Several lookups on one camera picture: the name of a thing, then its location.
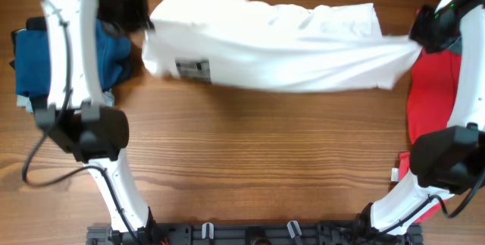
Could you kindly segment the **white t-shirt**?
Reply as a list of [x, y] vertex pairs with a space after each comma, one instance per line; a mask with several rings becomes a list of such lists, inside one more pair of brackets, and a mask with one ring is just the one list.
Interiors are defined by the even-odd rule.
[[150, 19], [142, 45], [150, 74], [251, 90], [389, 90], [421, 53], [407, 36], [383, 35], [371, 3], [163, 0]]

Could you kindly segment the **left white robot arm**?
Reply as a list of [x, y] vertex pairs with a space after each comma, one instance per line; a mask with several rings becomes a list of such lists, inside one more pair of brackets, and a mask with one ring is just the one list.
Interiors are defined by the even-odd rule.
[[89, 244], [158, 244], [161, 232], [137, 190], [127, 161], [127, 116], [107, 106], [99, 79], [95, 28], [116, 34], [150, 30], [148, 0], [41, 0], [51, 66], [47, 106], [37, 127], [96, 182], [111, 223], [91, 228]]

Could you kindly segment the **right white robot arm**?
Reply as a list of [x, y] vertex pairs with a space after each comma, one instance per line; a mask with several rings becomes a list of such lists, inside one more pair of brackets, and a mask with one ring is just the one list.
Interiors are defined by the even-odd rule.
[[356, 244], [407, 244], [408, 229], [427, 211], [439, 206], [455, 218], [484, 186], [484, 0], [425, 5], [409, 36], [428, 54], [461, 41], [454, 106], [446, 128], [413, 143], [404, 178], [342, 230]]

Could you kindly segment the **red t-shirt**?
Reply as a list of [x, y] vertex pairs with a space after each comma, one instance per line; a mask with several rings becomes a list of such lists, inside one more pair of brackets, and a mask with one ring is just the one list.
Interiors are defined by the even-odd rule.
[[422, 51], [411, 68], [406, 107], [411, 145], [420, 136], [446, 127], [455, 104], [461, 59], [460, 51]]

